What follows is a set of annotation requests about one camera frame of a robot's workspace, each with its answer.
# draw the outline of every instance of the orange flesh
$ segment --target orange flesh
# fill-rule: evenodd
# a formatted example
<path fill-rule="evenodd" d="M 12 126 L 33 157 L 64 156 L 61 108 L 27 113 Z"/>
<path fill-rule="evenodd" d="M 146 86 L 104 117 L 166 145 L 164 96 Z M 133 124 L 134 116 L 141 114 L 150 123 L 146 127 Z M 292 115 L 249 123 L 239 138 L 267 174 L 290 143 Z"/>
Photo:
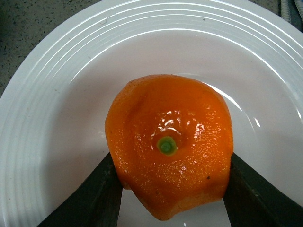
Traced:
<path fill-rule="evenodd" d="M 105 122 L 118 177 L 159 220 L 225 193 L 233 153 L 232 123 L 223 98 L 206 84 L 174 75 L 130 81 Z M 172 156 L 156 144 L 171 136 Z"/>

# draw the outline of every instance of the speckled countertop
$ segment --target speckled countertop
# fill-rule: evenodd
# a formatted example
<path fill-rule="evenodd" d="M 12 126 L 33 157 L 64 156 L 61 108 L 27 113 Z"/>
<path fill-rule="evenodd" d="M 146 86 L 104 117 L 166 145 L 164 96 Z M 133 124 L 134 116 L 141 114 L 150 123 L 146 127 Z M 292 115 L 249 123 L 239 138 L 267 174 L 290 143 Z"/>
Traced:
<path fill-rule="evenodd" d="M 0 95 L 33 48 L 63 21 L 100 0 L 0 0 Z M 280 15 L 280 0 L 250 0 Z M 289 0 L 292 24 L 302 30 Z"/>

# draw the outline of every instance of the peeled orange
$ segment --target peeled orange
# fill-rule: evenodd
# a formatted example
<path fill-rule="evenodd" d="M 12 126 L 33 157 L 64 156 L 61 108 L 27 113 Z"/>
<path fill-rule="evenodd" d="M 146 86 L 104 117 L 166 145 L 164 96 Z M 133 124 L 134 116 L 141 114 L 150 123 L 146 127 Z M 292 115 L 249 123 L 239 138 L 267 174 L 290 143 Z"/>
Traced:
<path fill-rule="evenodd" d="M 157 219 L 224 196 L 232 122 L 208 85 L 175 75 L 130 81 L 108 111 L 105 131 L 123 187 Z"/>

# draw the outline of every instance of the plate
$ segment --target plate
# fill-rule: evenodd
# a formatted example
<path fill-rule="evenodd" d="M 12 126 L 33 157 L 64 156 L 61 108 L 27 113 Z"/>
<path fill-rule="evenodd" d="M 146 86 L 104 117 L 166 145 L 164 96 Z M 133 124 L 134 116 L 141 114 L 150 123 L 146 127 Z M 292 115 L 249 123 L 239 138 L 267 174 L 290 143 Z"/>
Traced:
<path fill-rule="evenodd" d="M 0 226 L 36 226 L 108 152 L 130 80 L 178 74 L 225 98 L 234 151 L 303 205 L 303 35 L 242 0 L 103 0 L 52 31 L 0 100 Z M 230 226 L 222 201 L 153 218 L 124 190 L 119 227 Z"/>

